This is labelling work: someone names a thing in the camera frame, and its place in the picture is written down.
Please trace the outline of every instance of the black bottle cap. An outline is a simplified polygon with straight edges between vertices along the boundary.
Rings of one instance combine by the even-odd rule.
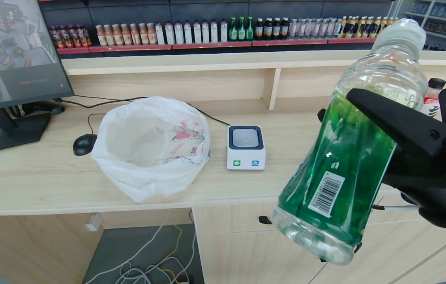
[[[445,84],[446,81],[439,78],[431,78],[430,80],[428,80],[428,86],[434,89],[442,89]]]

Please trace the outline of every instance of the green liquid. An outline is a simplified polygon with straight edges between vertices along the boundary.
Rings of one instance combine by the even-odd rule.
[[[339,94],[326,110],[314,148],[279,196],[278,207],[354,247],[362,240],[394,149],[395,142]],[[331,186],[333,201],[317,191],[326,172],[344,178],[341,186],[324,183]],[[337,194],[334,188],[340,188]],[[308,208],[313,198],[322,209]]]

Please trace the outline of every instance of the white plastic bag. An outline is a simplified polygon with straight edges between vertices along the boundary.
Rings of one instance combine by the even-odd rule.
[[[183,191],[209,160],[207,120],[175,99],[150,97],[109,111],[91,157],[135,202]]]

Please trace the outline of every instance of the green glass bottle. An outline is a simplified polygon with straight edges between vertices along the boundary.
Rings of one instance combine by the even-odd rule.
[[[230,18],[230,28],[228,29],[228,38],[230,41],[237,40],[237,28],[235,27],[235,17]]]
[[[246,28],[246,40],[253,40],[253,17],[248,17],[248,27]]]
[[[237,38],[242,41],[246,38],[246,29],[244,28],[244,17],[239,17],[239,29],[237,30]]]
[[[396,146],[346,94],[353,88],[366,89],[418,110],[427,92],[418,64],[425,31],[409,19],[399,23],[384,30],[371,54],[342,75],[314,147],[281,192],[272,214],[272,224],[280,232],[334,264],[353,259]]]

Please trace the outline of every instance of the red shelf edge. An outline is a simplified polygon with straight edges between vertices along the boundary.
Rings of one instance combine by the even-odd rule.
[[[254,47],[266,47],[271,45],[326,45],[327,40],[322,39],[294,39],[294,40],[257,40],[253,41]]]
[[[125,45],[112,47],[90,47],[89,52],[119,52],[135,50],[170,50],[172,45]]]
[[[187,50],[187,49],[210,49],[217,47],[250,47],[251,41],[230,41],[226,43],[188,43],[183,45],[173,45],[173,50]]]
[[[56,52],[58,54],[82,54],[89,53],[88,47],[76,47],[73,49],[57,49]]]
[[[329,38],[328,44],[331,43],[373,43],[376,38]]]

